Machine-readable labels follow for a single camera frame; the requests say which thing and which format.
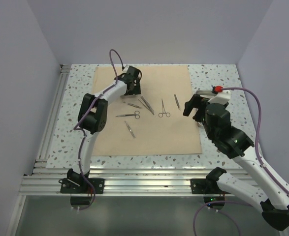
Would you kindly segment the short tweezers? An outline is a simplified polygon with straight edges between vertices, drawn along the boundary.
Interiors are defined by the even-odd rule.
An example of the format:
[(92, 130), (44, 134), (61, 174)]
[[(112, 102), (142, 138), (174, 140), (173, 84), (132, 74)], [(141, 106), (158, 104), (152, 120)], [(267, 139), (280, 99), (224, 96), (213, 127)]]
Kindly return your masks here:
[(127, 104), (127, 105), (132, 106), (132, 107), (135, 107), (135, 108), (142, 109), (142, 107), (140, 107), (140, 106), (138, 106), (138, 105), (135, 105), (135, 104), (132, 104), (132, 103), (124, 102), (124, 104)]

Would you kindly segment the long tweezers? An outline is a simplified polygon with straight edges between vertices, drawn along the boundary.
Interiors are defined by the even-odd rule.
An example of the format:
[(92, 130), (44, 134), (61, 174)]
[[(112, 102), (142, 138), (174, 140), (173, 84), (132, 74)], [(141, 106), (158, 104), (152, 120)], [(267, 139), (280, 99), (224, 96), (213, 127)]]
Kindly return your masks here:
[(141, 96), (141, 97), (138, 99), (138, 101), (139, 101), (147, 110), (149, 110), (152, 115), (155, 115), (155, 112), (154, 112), (154, 110), (152, 109), (151, 105), (146, 101), (146, 99), (145, 99), (143, 96)]

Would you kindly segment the curved tweezers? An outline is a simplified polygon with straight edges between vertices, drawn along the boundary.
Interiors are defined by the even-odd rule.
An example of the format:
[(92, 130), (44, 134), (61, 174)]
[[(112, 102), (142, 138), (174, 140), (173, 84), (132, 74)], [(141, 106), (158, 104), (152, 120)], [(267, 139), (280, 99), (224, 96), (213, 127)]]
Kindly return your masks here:
[(178, 98), (177, 98), (177, 95), (176, 95), (176, 94), (174, 94), (174, 99), (175, 99), (175, 102), (176, 102), (176, 105), (177, 105), (178, 110), (181, 110), (180, 104), (179, 104), (179, 101), (178, 101)]

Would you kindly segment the surgical scissors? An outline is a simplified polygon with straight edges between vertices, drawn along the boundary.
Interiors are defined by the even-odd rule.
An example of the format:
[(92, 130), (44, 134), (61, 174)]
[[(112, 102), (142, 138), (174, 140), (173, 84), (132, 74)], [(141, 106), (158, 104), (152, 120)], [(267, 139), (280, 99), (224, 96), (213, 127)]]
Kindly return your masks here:
[(117, 118), (134, 117), (135, 119), (140, 119), (140, 112), (139, 112), (139, 111), (134, 111), (133, 113), (117, 115), (116, 117), (117, 117)]

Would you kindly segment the hemostat forceps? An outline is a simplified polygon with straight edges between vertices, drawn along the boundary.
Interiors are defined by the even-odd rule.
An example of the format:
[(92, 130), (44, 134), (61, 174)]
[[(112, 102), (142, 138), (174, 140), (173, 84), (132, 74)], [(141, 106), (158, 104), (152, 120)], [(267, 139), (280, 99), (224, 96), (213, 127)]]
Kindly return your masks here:
[(161, 105), (162, 105), (162, 110), (161, 110), (161, 112), (159, 113), (159, 117), (160, 117), (160, 118), (162, 118), (162, 117), (167, 117), (167, 118), (169, 118), (169, 117), (170, 117), (170, 113), (165, 110), (165, 106), (164, 106), (163, 99), (161, 99)]

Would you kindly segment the stainless steel tray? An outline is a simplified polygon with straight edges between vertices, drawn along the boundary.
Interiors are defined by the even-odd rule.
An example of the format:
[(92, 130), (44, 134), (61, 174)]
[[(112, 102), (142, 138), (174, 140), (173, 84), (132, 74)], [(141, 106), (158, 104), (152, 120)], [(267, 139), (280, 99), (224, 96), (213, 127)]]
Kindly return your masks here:
[(215, 96), (211, 90), (197, 90), (195, 93), (200, 96)]

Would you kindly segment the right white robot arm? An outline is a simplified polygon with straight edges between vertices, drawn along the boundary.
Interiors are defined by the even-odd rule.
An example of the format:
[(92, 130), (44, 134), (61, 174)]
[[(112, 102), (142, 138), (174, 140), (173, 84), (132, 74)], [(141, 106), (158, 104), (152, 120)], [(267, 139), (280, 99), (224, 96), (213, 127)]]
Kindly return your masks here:
[(184, 116), (196, 108), (193, 119), (201, 122), (208, 139), (217, 150), (242, 167), (258, 184), (254, 187), (214, 168), (202, 182), (191, 180), (192, 192), (232, 194), (253, 206), (274, 229), (289, 226), (289, 184), (286, 183), (255, 150), (255, 144), (242, 130), (231, 123), (227, 104), (210, 103), (208, 98), (194, 94), (185, 103)]

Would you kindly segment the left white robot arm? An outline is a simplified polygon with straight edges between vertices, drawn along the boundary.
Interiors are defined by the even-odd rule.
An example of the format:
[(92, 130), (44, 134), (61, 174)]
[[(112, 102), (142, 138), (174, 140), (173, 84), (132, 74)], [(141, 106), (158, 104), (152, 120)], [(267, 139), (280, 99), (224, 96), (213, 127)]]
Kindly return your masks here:
[(86, 176), (90, 171), (90, 161), (96, 139), (107, 122), (108, 106), (121, 96), (139, 95), (142, 72), (128, 66), (122, 74), (105, 89), (95, 94), (85, 94), (78, 114), (78, 123), (74, 130), (83, 132), (78, 150), (77, 166), (73, 171)]

